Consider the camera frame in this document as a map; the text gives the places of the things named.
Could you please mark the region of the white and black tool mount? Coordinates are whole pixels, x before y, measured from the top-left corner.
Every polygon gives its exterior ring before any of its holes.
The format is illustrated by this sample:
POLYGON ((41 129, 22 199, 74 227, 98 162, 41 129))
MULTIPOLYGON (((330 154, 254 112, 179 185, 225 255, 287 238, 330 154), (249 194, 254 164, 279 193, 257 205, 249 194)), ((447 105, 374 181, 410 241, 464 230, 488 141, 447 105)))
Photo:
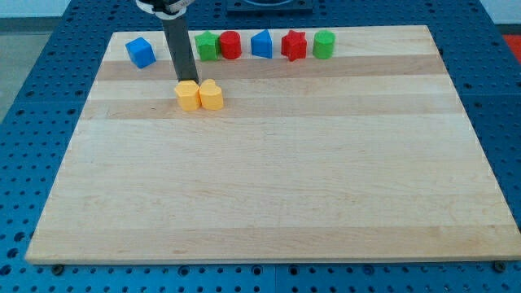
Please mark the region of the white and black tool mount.
POLYGON ((186 13, 187 7, 195 0, 136 0, 142 11, 155 15, 161 20, 175 20, 186 13))

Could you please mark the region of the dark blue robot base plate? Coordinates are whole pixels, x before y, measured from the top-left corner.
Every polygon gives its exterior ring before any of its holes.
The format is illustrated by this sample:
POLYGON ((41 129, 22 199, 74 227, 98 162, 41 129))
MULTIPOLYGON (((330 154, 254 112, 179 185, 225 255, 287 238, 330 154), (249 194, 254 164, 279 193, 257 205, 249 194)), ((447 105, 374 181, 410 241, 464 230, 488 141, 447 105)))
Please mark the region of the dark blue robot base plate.
POLYGON ((227 15, 243 13, 311 12, 314 0, 226 0, 227 15))

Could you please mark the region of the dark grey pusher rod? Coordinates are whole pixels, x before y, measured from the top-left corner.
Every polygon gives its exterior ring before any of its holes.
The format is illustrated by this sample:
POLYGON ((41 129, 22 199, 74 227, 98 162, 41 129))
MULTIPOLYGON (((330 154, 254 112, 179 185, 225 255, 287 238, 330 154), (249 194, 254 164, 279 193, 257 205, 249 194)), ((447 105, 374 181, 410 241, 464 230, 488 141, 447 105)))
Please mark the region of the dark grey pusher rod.
POLYGON ((177 79, 179 81, 194 81, 198 83, 199 74, 185 17, 181 16, 175 20, 163 20, 162 25, 177 79))

